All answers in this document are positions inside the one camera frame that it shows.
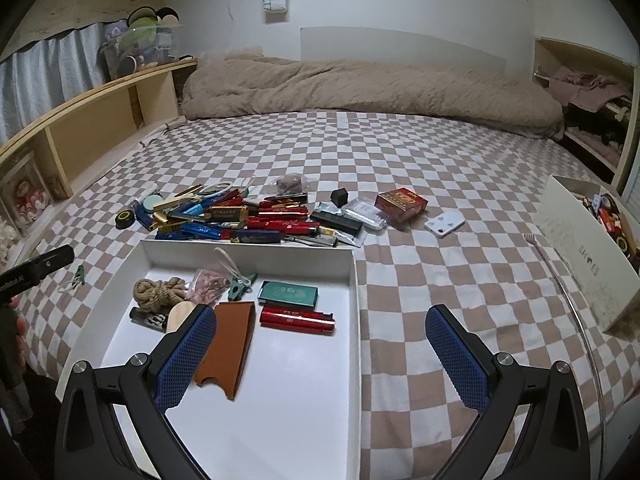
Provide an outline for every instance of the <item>pink cloth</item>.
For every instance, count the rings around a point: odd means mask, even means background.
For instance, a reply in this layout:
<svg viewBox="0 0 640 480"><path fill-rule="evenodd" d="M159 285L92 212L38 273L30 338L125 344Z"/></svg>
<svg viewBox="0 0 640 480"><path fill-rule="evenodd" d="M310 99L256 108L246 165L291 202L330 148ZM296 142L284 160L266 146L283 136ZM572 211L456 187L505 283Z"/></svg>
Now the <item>pink cloth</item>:
<svg viewBox="0 0 640 480"><path fill-rule="evenodd" d="M629 88L612 76L578 72L565 66L551 77L548 90L562 106L571 103L588 112L597 112L617 97L631 97Z"/></svg>

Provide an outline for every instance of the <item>white box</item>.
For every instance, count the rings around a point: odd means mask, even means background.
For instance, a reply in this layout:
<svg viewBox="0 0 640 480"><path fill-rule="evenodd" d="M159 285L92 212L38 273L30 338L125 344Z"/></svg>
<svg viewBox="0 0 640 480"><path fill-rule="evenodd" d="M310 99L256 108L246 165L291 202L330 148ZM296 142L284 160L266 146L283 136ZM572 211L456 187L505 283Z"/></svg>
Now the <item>white box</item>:
<svg viewBox="0 0 640 480"><path fill-rule="evenodd" d="M89 315L69 354L56 395L62 400L73 364L124 364L150 353L163 334L132 323L134 283L141 278L190 281L210 268L222 247L245 274L318 288L318 312L333 313L331 336L260 327L256 321L238 394L193 382L166 417L210 478L349 479L360 475L360 313L356 268L348 249L144 240L131 251ZM157 475L123 406L123 434L138 465Z"/></svg>
<svg viewBox="0 0 640 480"><path fill-rule="evenodd" d="M572 193L593 198L609 191L593 182L550 176L536 224L567 263L598 326L608 330L640 305L640 278L615 241ZM620 201L616 202L637 236L640 225Z"/></svg>

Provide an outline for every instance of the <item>wooden headboard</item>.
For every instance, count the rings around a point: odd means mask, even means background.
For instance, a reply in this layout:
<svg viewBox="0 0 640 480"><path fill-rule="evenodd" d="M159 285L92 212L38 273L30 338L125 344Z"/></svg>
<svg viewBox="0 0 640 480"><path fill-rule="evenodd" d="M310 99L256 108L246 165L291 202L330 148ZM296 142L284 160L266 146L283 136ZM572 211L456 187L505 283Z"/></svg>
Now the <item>wooden headboard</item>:
<svg viewBox="0 0 640 480"><path fill-rule="evenodd" d="M481 68L504 73L506 60L433 36L368 27L303 27L302 60L363 59Z"/></svg>

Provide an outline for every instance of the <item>checkered bedsheet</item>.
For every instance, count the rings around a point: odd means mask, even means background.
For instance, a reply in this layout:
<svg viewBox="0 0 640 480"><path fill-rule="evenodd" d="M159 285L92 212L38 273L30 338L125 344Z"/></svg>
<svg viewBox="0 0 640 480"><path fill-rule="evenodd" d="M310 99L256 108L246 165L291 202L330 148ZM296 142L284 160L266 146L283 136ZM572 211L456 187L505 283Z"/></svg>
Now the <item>checkered bedsheet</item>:
<svg viewBox="0 0 640 480"><path fill-rule="evenodd" d="M62 212L40 245L69 243L88 284L57 292L60 270L24 294L28 360L57 378L101 291L142 238L135 225L113 226L114 213L146 182L174 192L194 182L252 178L260 187L286 173L311 180L310 200L330 192L374 198L407 186L429 200L428 214L459 209L466 223L436 238L410 229L370 234L356 250L362 320L362 478L423 478L436 472L476 412L462 406L424 339L425 311L447 305L492 352L520 364L571 363L588 428L598 425L594 381L585 351L551 275L522 233L532 222L550 174L593 178L550 140L532 140L453 120L353 112L305 112L203 120L167 132L130 155ZM640 327L604 335L557 254L588 328L611 416L640 382ZM518 412L491 472L500 471L524 423Z"/></svg>

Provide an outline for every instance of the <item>brown fluffy blanket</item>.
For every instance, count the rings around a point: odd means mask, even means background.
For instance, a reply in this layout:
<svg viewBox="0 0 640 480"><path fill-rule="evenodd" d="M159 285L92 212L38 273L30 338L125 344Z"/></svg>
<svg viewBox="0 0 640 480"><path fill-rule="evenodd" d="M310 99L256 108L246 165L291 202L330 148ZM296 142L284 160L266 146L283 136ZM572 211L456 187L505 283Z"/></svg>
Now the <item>brown fluffy blanket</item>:
<svg viewBox="0 0 640 480"><path fill-rule="evenodd" d="M224 118L343 109L552 126L562 108L521 77L373 61L290 61L248 54L211 61L190 76L182 113Z"/></svg>

